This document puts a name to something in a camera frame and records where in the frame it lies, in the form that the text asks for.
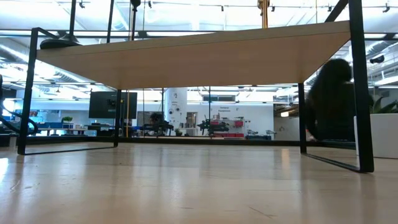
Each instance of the light wood floor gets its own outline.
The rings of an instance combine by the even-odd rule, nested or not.
[[[397,205],[398,160],[376,159],[374,174],[357,174],[296,147],[121,144],[25,157],[0,151],[4,224],[384,224],[397,223]]]

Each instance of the wooden tabletop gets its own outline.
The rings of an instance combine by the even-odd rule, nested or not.
[[[350,38],[349,22],[39,50],[37,59],[117,88],[302,83]]]

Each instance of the black metal frame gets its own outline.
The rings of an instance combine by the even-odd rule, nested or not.
[[[356,104],[356,115],[357,115],[357,125],[358,125],[358,146],[359,146],[359,167],[345,164],[342,162],[334,161],[320,156],[315,156],[307,153],[307,145],[311,145],[306,142],[306,130],[305,130],[305,117],[304,117],[304,107],[305,107],[305,95],[304,95],[304,85],[303,83],[298,84],[298,97],[299,97],[299,112],[300,112],[300,152],[304,156],[308,156],[314,159],[318,159],[323,162],[327,162],[339,167],[343,167],[355,172],[373,172],[374,171],[374,161],[373,161],[373,149],[372,149],[372,138],[371,138],[371,127],[370,127],[370,114],[368,110],[368,77],[366,72],[366,56],[365,56],[365,46],[364,46],[364,30],[363,30],[363,13],[362,13],[362,3],[358,0],[340,0],[336,5],[335,9],[328,17],[326,22],[333,22],[341,11],[349,3],[349,18],[351,27],[351,44],[352,44],[352,54],[353,54],[353,70],[354,70],[354,87],[355,87],[355,104]],[[110,41],[111,32],[111,19],[112,19],[112,7],[109,15],[108,24],[108,36],[107,42]],[[35,61],[37,58],[37,39],[39,37],[39,32],[51,37],[58,38],[53,34],[41,29],[33,28],[30,40],[30,52],[29,52],[29,63],[27,71],[26,89],[24,96],[24,107],[22,110],[22,122],[21,122],[21,134],[19,136],[19,146],[18,154],[20,155],[31,155],[31,154],[45,154],[54,152],[36,152],[36,153],[25,153],[25,146],[27,141],[27,131],[28,125],[27,120],[29,118],[30,111],[30,101],[32,99],[32,86],[34,79],[34,68]],[[209,87],[209,116],[211,115],[211,87]],[[120,111],[121,111],[121,90],[117,91],[117,105],[116,105],[116,119],[115,119],[115,132],[113,137],[113,147],[117,147],[119,143],[119,121],[120,121]],[[140,140],[140,141],[150,141],[154,142],[152,139]],[[111,147],[101,147],[94,149],[106,149]],[[90,149],[77,149],[71,151],[84,151]]]
[[[368,76],[366,66],[366,53],[365,53],[365,39],[363,29],[363,13],[362,2],[358,0],[340,0],[337,4],[339,8],[336,11],[341,12],[346,3],[349,3],[349,24],[351,32],[351,46],[353,54],[353,73],[354,73],[354,88],[355,88],[355,107],[356,107],[356,120],[358,130],[358,152],[359,152],[359,166],[353,166],[344,162],[327,159],[320,156],[315,156],[307,153],[306,140],[305,140],[305,115],[304,115],[304,87],[303,84],[298,84],[298,97],[299,97],[299,111],[300,111],[300,152],[304,156],[308,156],[319,161],[327,162],[345,169],[355,172],[373,172],[373,146],[371,134],[371,120],[369,112],[369,99],[368,99]],[[340,13],[333,14],[333,16],[326,20],[326,22],[333,22]]]

